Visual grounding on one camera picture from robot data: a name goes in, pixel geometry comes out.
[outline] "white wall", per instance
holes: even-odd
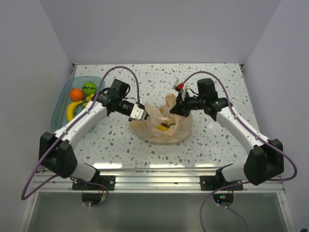
[[[75,63],[239,62],[280,0],[40,0]]]
[[[0,31],[0,231],[16,232],[22,187],[71,64],[38,0],[1,0]]]
[[[284,184],[299,230],[309,229],[308,12],[308,0],[281,0],[244,70],[261,131],[280,139],[299,168]]]

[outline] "orange fruit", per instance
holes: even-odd
[[[84,93],[81,89],[79,88],[74,88],[70,92],[70,98],[74,102],[79,102],[84,98]]]

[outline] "banana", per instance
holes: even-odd
[[[74,118],[74,110],[75,108],[81,104],[83,101],[74,101],[67,108],[67,119],[70,122]]]

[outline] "terrazzo surface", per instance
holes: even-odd
[[[99,76],[114,65],[77,65],[77,76]],[[164,104],[167,93],[172,90],[176,78],[183,81],[188,75],[204,70],[215,74],[226,87],[237,111],[257,127],[253,108],[238,64],[128,64],[138,77],[140,97],[143,103]],[[208,78],[198,74],[188,81],[188,87],[197,92],[197,80]],[[128,97],[136,98],[136,84],[127,70],[117,69],[106,78],[109,87],[113,79],[131,85]],[[215,82],[219,97],[223,91]],[[244,162],[247,158],[239,142],[210,116],[193,111],[193,135],[186,141],[160,145],[147,142],[129,128],[128,118],[112,113],[100,121],[75,148],[77,159],[96,168],[179,168],[220,167],[230,163]]]

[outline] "beige bag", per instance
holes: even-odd
[[[130,122],[132,131],[149,142],[160,144],[176,143],[189,138],[193,130],[192,114],[183,117],[169,113],[176,104],[176,96],[172,93],[166,95],[165,102],[159,108],[145,104],[149,116],[144,121]]]

